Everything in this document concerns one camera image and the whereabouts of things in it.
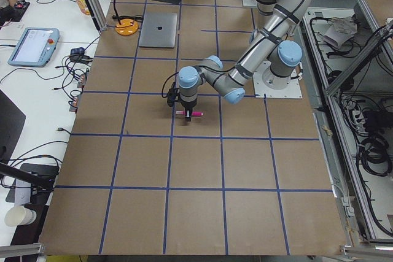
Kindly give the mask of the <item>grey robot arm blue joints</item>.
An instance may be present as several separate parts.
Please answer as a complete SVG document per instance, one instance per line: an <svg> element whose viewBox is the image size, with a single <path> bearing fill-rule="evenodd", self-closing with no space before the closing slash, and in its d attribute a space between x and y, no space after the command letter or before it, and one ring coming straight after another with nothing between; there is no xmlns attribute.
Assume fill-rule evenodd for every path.
<svg viewBox="0 0 393 262"><path fill-rule="evenodd" d="M214 55L196 66L183 67L178 73L177 102L194 102L195 107L198 87L207 82L229 103L236 104L245 95L244 85L265 60L271 61L274 76L291 75L302 57L302 50L295 42L284 41L283 37L298 25L311 0L256 1L260 16L267 17L267 21L254 29L249 47L234 67L225 73L221 60Z"/></svg>

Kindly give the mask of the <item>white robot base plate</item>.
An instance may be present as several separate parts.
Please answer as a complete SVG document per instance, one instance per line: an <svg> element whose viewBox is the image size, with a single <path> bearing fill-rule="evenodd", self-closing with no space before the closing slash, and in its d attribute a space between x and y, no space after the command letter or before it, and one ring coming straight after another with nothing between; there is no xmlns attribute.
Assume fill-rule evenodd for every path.
<svg viewBox="0 0 393 262"><path fill-rule="evenodd" d="M292 69L291 76L280 78L271 72L269 61L264 61L254 72L254 93L258 98L302 99L300 80L302 64Z"/></svg>

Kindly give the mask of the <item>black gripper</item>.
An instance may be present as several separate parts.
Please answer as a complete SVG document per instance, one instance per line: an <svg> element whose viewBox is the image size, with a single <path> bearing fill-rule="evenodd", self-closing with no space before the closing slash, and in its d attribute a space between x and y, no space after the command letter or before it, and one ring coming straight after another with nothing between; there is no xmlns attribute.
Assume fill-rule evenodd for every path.
<svg viewBox="0 0 393 262"><path fill-rule="evenodd" d="M185 113L185 121L191 122L192 118L192 112L193 112L193 107L194 107L194 102L183 102L182 106L184 107L184 113Z"/></svg>

